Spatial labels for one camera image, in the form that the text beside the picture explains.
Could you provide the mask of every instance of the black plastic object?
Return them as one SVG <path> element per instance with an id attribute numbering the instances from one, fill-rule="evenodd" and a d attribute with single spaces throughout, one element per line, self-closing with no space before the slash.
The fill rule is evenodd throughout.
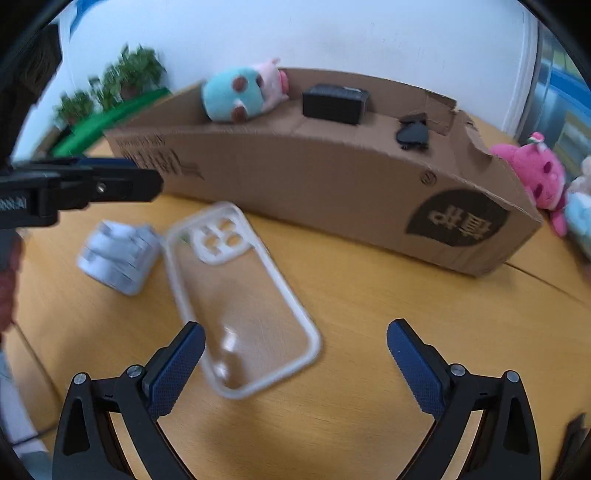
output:
<path id="1" fill-rule="evenodd" d="M 584 425 L 584 413 L 567 425 L 562 449 L 550 480 L 591 478 L 591 433 Z"/>
<path id="2" fill-rule="evenodd" d="M 57 430 L 53 480 L 131 480 L 135 477 L 113 429 L 121 413 L 135 449 L 153 480 L 194 480 L 154 415 L 169 413 L 205 349 L 205 331 L 188 322 L 169 347 L 118 378 L 91 380 L 77 374 L 70 384 Z"/>
<path id="3" fill-rule="evenodd" d="M 396 141 L 403 150 L 429 148 L 429 129 L 427 128 L 427 114 L 414 113 L 400 119 L 402 126 L 396 133 Z"/>
<path id="4" fill-rule="evenodd" d="M 357 125 L 367 109 L 369 92 L 324 83 L 302 93 L 302 113 L 309 118 Z"/>
<path id="5" fill-rule="evenodd" d="M 390 324 L 387 340 L 421 409 L 435 418 L 398 480 L 442 478 L 477 410 L 483 410 L 480 426 L 458 479 L 540 480 L 534 419 L 516 372 L 482 377 L 449 365 L 404 319 Z"/>
<path id="6" fill-rule="evenodd" d="M 25 163 L 0 175 L 0 228 L 50 226 L 60 210 L 91 202 L 150 202 L 162 191 L 155 170 L 117 158 L 62 158 Z"/>

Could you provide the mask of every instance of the green plant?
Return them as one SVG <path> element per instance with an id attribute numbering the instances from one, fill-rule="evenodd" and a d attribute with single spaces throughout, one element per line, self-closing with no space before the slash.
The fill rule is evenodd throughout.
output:
<path id="1" fill-rule="evenodd" d="M 112 80 L 101 83 L 100 78 L 90 77 L 88 83 L 90 83 L 90 95 L 97 101 L 103 112 L 107 112 L 121 103 L 119 88 Z"/>
<path id="2" fill-rule="evenodd" d="M 95 104 L 87 92 L 77 90 L 72 96 L 63 93 L 61 104 L 54 109 L 58 118 L 69 125 L 74 125 L 90 116 L 95 111 Z"/>
<path id="3" fill-rule="evenodd" d="M 110 110 L 123 100 L 130 100 L 149 86 L 158 86 L 166 70 L 156 58 L 153 48 L 139 46 L 129 51 L 126 44 L 117 62 L 109 65 L 103 74 L 89 79 L 92 96 L 103 111 Z"/>
<path id="4" fill-rule="evenodd" d="M 124 95 L 125 89 L 135 89 L 141 93 L 149 85 L 158 85 L 165 69 L 156 58 L 153 48 L 140 45 L 137 50 L 130 52 L 129 46 L 125 44 L 115 71 L 121 84 L 121 94 Z"/>

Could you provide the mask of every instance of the brown cardboard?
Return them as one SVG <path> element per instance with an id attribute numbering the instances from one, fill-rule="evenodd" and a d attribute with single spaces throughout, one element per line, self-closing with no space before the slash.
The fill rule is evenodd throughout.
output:
<path id="1" fill-rule="evenodd" d="M 502 264 L 540 227 L 517 177 L 454 100 L 358 74 L 286 71 L 291 100 L 245 125 L 209 122 L 196 85 L 107 132 L 109 145 L 159 169 L 169 193 L 234 202 L 471 275 Z M 316 83 L 369 91 L 362 123 L 302 116 L 301 92 Z M 430 148 L 402 150 L 397 118 L 418 112 L 428 115 Z"/>

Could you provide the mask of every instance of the clear phone case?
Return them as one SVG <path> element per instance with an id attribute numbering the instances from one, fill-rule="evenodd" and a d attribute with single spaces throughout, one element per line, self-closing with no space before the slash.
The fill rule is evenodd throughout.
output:
<path id="1" fill-rule="evenodd" d="M 164 251 L 183 322 L 206 330 L 200 365 L 220 395 L 245 398 L 316 359 L 318 330 L 238 207 L 185 219 Z"/>

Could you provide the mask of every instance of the plush toy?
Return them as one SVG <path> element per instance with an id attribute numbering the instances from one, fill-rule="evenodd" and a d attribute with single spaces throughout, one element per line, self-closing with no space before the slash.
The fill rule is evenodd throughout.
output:
<path id="1" fill-rule="evenodd" d="M 202 101 L 214 122 L 243 123 L 289 100 L 287 74 L 277 68 L 279 59 L 227 70 L 207 81 Z"/>
<path id="2" fill-rule="evenodd" d="M 252 67 L 231 69 L 209 79 L 202 89 L 203 107 L 213 122 L 244 123 L 263 107 L 261 76 Z"/>
<path id="3" fill-rule="evenodd" d="M 290 99 L 287 95 L 290 90 L 290 83 L 287 74 L 277 68 L 278 63 L 279 59 L 273 59 L 252 66 L 261 76 L 259 85 L 264 100 L 261 113 L 267 113 L 281 102 Z"/>
<path id="4" fill-rule="evenodd" d="M 544 136 L 535 132 L 523 147 L 499 144 L 491 147 L 491 152 L 511 166 L 536 207 L 550 212 L 555 233 L 565 236 L 566 172 L 558 157 L 544 143 Z"/>
<path id="5" fill-rule="evenodd" d="M 591 155 L 581 163 L 582 175 L 575 178 L 569 187 L 569 192 L 581 192 L 591 195 Z"/>

